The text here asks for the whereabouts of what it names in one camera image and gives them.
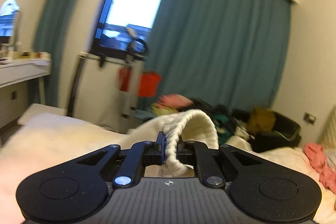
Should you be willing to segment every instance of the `red towel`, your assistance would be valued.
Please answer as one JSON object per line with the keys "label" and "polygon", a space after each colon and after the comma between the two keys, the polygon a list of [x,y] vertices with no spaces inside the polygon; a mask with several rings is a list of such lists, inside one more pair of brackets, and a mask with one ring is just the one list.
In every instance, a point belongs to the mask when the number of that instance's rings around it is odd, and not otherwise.
{"label": "red towel", "polygon": [[[122,80],[121,91],[128,90],[128,81],[131,72],[126,68],[119,69],[119,79]],[[155,72],[144,72],[141,76],[140,86],[138,90],[139,97],[154,97],[158,88],[161,76]]]}
{"label": "red towel", "polygon": [[320,182],[323,186],[336,194],[336,172],[328,166],[323,146],[309,143],[305,146],[304,153],[308,157],[311,167],[320,174]]}

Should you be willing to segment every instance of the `green cloth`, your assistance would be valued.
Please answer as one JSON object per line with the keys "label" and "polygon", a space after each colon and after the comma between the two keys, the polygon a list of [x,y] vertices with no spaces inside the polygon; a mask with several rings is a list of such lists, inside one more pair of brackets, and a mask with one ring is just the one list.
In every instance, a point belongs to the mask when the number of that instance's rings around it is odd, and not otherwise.
{"label": "green cloth", "polygon": [[225,115],[211,115],[210,116],[212,122],[215,125],[215,128],[217,130],[217,135],[218,135],[218,144],[222,145],[225,144],[226,141],[233,136],[232,133],[230,133],[226,128],[225,124],[229,122],[229,118],[226,117]]}
{"label": "green cloth", "polygon": [[148,38],[146,70],[157,97],[177,93],[210,105],[270,106],[286,57],[290,0],[162,0]]}

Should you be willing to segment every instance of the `white desk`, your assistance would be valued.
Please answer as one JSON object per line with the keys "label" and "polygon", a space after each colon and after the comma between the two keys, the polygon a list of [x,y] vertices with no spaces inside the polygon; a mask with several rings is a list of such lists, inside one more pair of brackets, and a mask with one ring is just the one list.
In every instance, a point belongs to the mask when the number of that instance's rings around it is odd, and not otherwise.
{"label": "white desk", "polygon": [[15,59],[9,64],[0,65],[0,88],[30,79],[39,79],[41,104],[45,104],[43,76],[50,74],[50,61]]}

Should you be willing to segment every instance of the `bottle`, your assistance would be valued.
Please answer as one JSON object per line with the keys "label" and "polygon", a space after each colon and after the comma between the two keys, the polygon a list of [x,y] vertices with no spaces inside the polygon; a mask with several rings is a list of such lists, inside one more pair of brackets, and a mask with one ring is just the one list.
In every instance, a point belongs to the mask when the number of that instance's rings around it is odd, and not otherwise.
{"label": "bottle", "polygon": [[20,56],[22,53],[22,42],[20,41],[16,42],[16,52],[18,56]]}
{"label": "bottle", "polygon": [[7,54],[7,60],[8,61],[13,61],[14,54],[15,54],[14,47],[9,47],[8,48],[8,54]]}
{"label": "bottle", "polygon": [[0,49],[0,58],[6,57],[6,49],[5,46],[2,46]]}

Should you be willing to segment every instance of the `white bedding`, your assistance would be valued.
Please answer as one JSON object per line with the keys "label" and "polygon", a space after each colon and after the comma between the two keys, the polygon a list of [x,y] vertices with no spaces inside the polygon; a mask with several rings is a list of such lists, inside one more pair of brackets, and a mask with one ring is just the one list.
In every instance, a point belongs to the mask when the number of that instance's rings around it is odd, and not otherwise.
{"label": "white bedding", "polygon": [[[92,125],[88,122],[48,114],[35,117],[10,138],[0,150],[0,223],[19,224],[24,218],[16,204],[16,187],[25,177],[111,143],[129,148],[129,136]],[[311,168],[300,150],[281,148],[265,152],[263,158],[312,177],[322,191],[322,202],[314,220],[335,224],[336,196],[319,183],[319,175]]]}

